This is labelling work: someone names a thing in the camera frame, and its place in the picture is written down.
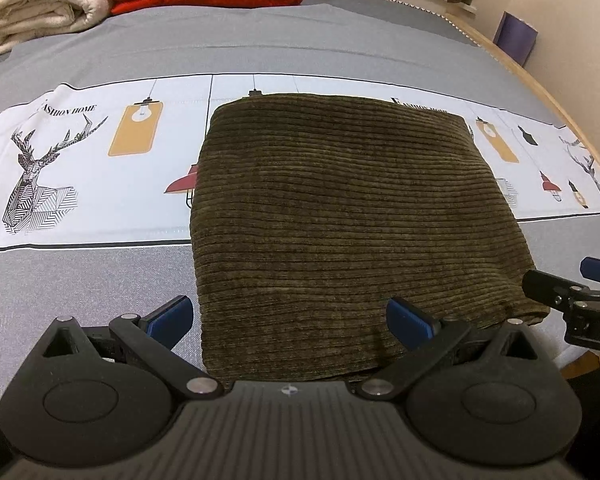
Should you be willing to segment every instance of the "folded brown fabric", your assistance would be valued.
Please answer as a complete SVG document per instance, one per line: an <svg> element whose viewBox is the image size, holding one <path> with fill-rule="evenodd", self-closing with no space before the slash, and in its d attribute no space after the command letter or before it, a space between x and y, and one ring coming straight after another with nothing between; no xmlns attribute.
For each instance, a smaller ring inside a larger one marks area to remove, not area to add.
<svg viewBox="0 0 600 480"><path fill-rule="evenodd" d="M274 94L223 105L198 161L191 238L203 360L223 381L364 375L402 347L401 296L486 327L549 309L464 120L371 99Z"/></svg>

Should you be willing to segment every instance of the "folded white blanket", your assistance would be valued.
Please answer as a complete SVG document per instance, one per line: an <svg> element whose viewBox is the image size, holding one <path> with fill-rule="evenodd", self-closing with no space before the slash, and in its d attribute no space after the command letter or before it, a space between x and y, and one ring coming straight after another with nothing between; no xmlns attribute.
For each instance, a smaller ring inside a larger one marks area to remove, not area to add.
<svg viewBox="0 0 600 480"><path fill-rule="evenodd" d="M109 0L0 0L0 54L33 38L93 27L109 11Z"/></svg>

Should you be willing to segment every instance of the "red lamp print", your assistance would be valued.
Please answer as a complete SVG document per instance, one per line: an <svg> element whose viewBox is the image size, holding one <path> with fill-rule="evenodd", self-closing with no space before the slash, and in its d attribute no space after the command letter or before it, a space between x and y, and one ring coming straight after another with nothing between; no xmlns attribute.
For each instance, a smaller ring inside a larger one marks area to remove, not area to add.
<svg viewBox="0 0 600 480"><path fill-rule="evenodd" d="M169 184L165 193L186 193L187 206L191 209L191 202L193 200L193 190L196 189L196 181L198 180L198 165L194 164L189 173L185 176L174 180Z"/></svg>
<svg viewBox="0 0 600 480"><path fill-rule="evenodd" d="M560 193L562 192L562 190L553 182L551 182L542 171L540 172L540 177L542 177L542 189L551 193L551 195L556 199L556 202L561 202L562 196L560 195Z"/></svg>

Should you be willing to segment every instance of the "silver screw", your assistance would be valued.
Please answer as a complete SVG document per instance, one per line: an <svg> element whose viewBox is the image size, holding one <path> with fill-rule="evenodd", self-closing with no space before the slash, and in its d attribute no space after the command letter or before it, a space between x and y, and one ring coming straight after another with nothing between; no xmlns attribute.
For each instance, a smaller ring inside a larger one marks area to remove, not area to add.
<svg viewBox="0 0 600 480"><path fill-rule="evenodd" d="M381 396L392 392L394 386L384 379L369 379L362 384L362 391L369 395Z"/></svg>
<svg viewBox="0 0 600 480"><path fill-rule="evenodd" d="M218 381L211 377L196 377L187 381L187 390L195 394L210 394L218 387Z"/></svg>

